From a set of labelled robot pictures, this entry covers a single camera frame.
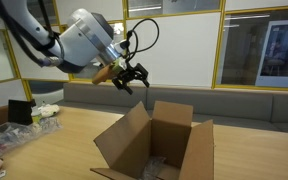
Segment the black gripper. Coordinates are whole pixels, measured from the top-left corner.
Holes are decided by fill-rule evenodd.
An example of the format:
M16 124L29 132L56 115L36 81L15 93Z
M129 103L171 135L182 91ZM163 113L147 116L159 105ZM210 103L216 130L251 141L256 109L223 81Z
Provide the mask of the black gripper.
M141 64L137 64L135 67L128 66L126 70L119 72L117 76L112 79L112 82L118 90L125 90L128 94L132 95L133 90L127 84L133 80L141 80L143 84L149 88L150 84L147 76L148 72Z

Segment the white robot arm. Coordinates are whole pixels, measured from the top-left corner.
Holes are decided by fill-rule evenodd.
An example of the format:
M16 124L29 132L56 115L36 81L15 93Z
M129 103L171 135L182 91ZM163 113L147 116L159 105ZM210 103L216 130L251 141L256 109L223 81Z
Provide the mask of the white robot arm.
M98 13L74 11L69 28L62 34L48 23L40 24L29 12L27 0L0 0L0 18L26 55L41 67L79 73L96 59L102 69L92 78L94 84L110 79L117 89L129 91L129 82L147 81L148 71L141 64L130 64L134 56L130 42L114 42L113 28Z

